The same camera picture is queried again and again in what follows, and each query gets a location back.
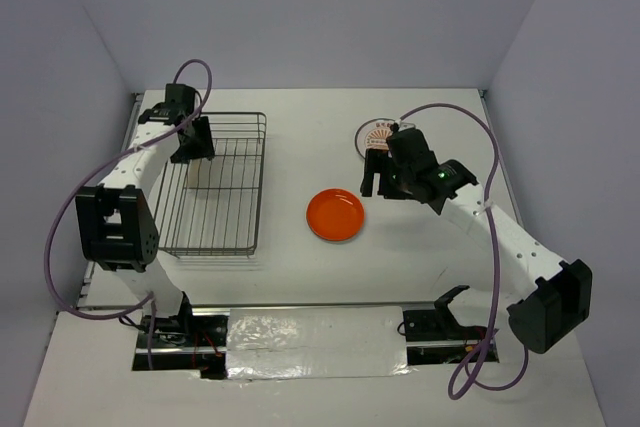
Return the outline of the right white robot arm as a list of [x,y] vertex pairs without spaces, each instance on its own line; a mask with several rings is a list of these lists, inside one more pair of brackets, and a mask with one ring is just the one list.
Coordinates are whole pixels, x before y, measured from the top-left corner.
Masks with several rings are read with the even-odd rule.
[[426,204],[477,245],[498,250],[520,294],[507,308],[509,326],[528,350],[546,353],[588,318],[592,270],[540,244],[490,202],[461,162],[439,162],[419,129],[394,128],[385,148],[367,149],[360,193]]

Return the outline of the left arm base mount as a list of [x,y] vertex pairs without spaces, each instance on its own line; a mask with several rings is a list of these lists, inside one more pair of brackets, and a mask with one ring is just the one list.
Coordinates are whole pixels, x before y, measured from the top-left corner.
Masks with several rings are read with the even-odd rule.
[[148,316],[141,321],[127,317],[120,323],[137,333],[133,371],[193,371],[203,379],[228,378],[228,314],[195,316],[186,333],[161,327],[157,321],[149,335]]

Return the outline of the orange sunburst plate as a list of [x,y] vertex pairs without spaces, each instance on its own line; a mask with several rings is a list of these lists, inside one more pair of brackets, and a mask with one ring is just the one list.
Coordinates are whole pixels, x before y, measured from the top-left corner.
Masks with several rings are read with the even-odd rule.
[[390,118],[374,118],[356,129],[354,146],[362,160],[369,149],[388,151],[386,139],[392,134],[391,126],[395,123],[396,120]]

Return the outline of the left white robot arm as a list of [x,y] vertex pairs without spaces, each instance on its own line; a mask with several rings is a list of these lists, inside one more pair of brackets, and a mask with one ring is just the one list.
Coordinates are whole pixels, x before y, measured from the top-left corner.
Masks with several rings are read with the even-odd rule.
[[119,278],[140,301],[152,296],[155,305],[143,308],[148,328],[156,313],[155,328],[171,344],[185,345],[195,336],[196,321],[187,295],[169,279],[158,259],[160,233],[147,202],[165,165],[188,164],[215,157],[206,116],[196,115],[186,127],[170,133],[195,112],[197,91],[170,83],[164,100],[138,118],[130,155],[98,185],[85,186],[75,196],[76,213],[85,258]]

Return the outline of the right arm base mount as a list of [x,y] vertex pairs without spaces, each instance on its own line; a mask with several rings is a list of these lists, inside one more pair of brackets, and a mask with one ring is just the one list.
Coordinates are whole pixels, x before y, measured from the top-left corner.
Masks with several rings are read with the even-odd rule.
[[430,309],[404,309],[403,320],[396,327],[397,333],[407,342],[452,341],[454,344],[468,345],[470,342],[483,340],[487,333],[486,327],[462,326],[449,309],[449,304],[468,289],[468,285],[453,287],[436,299]]

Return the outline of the cream plate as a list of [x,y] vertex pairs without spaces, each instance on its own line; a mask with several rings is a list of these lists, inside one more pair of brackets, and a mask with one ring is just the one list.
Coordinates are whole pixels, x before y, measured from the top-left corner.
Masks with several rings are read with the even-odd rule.
[[208,189],[212,162],[209,159],[193,160],[188,167],[186,186],[188,189]]

